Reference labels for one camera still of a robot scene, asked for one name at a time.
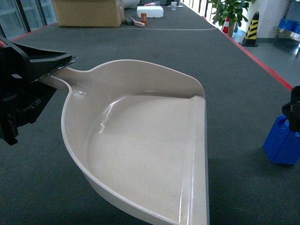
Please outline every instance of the red floor stripe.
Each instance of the red floor stripe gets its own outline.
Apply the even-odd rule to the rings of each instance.
[[[292,90],[292,85],[290,85],[286,80],[284,80],[278,73],[276,73],[273,69],[268,67],[266,64],[261,62],[258,58],[256,58],[253,54],[248,52],[243,46],[237,43],[228,35],[224,34],[226,37],[229,38],[236,46],[238,46],[244,53],[246,53],[251,59],[253,59],[258,65],[260,65],[264,70],[266,70],[269,74],[271,74],[277,81],[279,81],[283,86],[285,86],[288,90]]]
[[[42,28],[44,28],[44,27],[40,27],[40,28],[37,28],[36,30],[33,30],[33,31],[28,32],[28,33],[25,33],[25,34],[22,34],[22,35],[20,35],[20,36],[17,36],[17,37],[15,37],[15,38],[11,39],[11,41],[16,41],[16,40],[18,40],[18,39],[20,39],[20,38],[23,38],[24,36],[27,36],[27,35],[29,35],[29,34],[32,34],[33,32],[36,32],[36,31],[38,31],[38,30],[40,30],[40,29],[42,29]]]

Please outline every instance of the blue container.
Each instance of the blue container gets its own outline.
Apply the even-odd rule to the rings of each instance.
[[[290,131],[287,118],[279,116],[263,148],[272,163],[294,165],[300,158],[300,134]]]
[[[300,22],[297,23],[297,27],[295,28],[294,32],[300,34]]]
[[[296,27],[297,27],[298,23],[296,21],[293,20],[286,20],[286,19],[282,19],[279,23],[279,28],[285,29],[285,30],[289,30],[294,32]]]

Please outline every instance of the white floor line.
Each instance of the white floor line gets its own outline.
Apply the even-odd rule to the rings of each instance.
[[[120,27],[119,29],[124,29],[124,30],[183,30],[183,31],[202,31],[202,30],[216,30],[217,28],[209,28],[209,29],[157,29],[157,28],[124,28]]]

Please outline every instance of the glass window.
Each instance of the glass window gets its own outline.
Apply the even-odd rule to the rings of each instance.
[[[35,0],[21,0],[21,4],[31,30],[43,27],[41,12]]]
[[[57,22],[55,11],[51,0],[41,0],[42,8],[45,14],[47,24]]]
[[[13,0],[0,0],[0,24],[8,39],[26,33],[19,9]]]

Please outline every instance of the white foam box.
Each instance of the white foam box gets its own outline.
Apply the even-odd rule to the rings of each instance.
[[[139,18],[141,18],[141,13],[146,13],[147,18],[164,17],[164,9],[161,6],[138,6],[136,12]]]

